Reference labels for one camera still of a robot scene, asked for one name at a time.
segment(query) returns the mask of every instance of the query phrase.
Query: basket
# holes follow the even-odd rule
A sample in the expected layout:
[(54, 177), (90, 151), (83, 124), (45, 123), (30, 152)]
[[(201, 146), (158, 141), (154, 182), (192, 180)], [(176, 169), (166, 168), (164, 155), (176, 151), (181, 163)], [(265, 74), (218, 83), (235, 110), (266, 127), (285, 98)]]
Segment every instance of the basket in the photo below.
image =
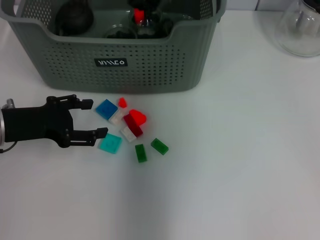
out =
[[(159, 39), (108, 39), (53, 34), (55, 15), (65, 0), (0, 0), (7, 20), (43, 80), (52, 88), (99, 93), (152, 94), (186, 91), (202, 76), (226, 0), (172, 0), (162, 11), (186, 14)], [(91, 34), (103, 35), (130, 6), (126, 0), (92, 0)]]

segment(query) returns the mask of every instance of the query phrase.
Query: cyan block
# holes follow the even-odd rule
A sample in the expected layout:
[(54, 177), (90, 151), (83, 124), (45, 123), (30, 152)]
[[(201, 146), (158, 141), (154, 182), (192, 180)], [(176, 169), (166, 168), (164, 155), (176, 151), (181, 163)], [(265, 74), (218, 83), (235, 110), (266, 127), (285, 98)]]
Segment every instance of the cyan block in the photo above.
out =
[(106, 120), (109, 120), (118, 110), (118, 107), (106, 99), (103, 103), (101, 103), (96, 109), (96, 112), (100, 114)]
[(100, 145), (100, 149), (111, 154), (116, 154), (119, 150), (121, 143), (122, 143), (121, 137), (108, 133), (105, 139), (102, 141)]

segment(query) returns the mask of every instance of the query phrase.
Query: white tabletop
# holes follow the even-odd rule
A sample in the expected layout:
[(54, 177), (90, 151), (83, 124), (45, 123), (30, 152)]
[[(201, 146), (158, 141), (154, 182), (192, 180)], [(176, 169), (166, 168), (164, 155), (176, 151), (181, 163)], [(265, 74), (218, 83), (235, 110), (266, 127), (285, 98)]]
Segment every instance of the white tabletop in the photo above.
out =
[[(124, 95), (148, 115), (136, 142), (148, 163), (126, 141), (116, 155), (48, 139), (0, 155), (0, 239), (318, 240), (320, 58), (276, 45), (280, 15), (227, 11), (197, 87)], [(3, 104), (122, 97), (49, 88), (3, 20), (0, 29)], [(119, 134), (94, 110), (72, 116), (78, 130)], [(155, 137), (165, 156), (151, 148)]]

